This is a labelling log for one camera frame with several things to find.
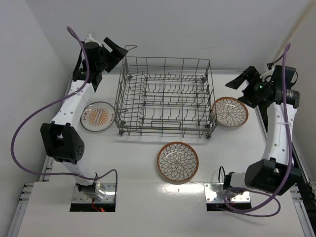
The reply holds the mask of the floral bowl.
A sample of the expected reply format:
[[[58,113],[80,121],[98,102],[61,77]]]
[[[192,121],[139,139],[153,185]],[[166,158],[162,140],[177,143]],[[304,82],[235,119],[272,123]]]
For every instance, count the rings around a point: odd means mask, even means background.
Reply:
[[[249,117],[247,107],[233,97],[217,99],[212,106],[212,112],[217,122],[226,127],[240,127]]]
[[[199,167],[196,151],[183,142],[164,145],[158,153],[156,163],[160,175],[174,183],[190,181]]]

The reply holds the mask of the orange sunburst white plate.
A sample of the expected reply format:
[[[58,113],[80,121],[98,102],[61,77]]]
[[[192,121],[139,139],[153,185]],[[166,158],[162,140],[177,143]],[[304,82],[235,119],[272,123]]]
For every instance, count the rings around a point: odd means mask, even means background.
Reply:
[[[114,107],[103,101],[93,102],[87,105],[80,117],[82,127],[90,132],[106,130],[113,124],[114,120]]]

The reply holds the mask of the floral bowl front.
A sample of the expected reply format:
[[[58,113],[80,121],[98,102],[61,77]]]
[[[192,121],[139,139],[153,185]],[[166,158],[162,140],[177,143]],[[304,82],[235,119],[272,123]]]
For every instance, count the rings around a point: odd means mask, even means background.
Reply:
[[[164,145],[158,153],[156,163],[160,175],[174,183],[190,181],[199,167],[196,151],[183,142]]]

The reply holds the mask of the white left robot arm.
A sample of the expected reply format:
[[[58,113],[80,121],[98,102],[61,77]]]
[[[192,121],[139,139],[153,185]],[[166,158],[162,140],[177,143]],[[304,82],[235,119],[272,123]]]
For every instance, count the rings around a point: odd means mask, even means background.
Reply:
[[[102,73],[109,73],[127,53],[127,49],[109,38],[104,39],[104,44],[93,38],[86,39],[73,71],[67,98],[52,121],[40,128],[46,154],[74,173],[79,192],[92,200],[101,200],[105,188],[83,156],[84,142],[77,127],[88,100],[102,80]]]

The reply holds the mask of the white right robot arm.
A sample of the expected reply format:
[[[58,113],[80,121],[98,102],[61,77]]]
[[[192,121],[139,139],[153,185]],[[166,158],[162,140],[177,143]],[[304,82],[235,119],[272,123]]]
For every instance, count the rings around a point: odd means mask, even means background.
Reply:
[[[227,174],[224,190],[242,188],[281,196],[301,178],[292,158],[292,129],[300,100],[300,93],[292,89],[294,83],[291,80],[296,75],[296,69],[288,66],[276,65],[262,75],[250,66],[226,83],[226,87],[238,89],[247,81],[238,101],[252,108],[260,107],[268,125],[261,160],[243,173]]]

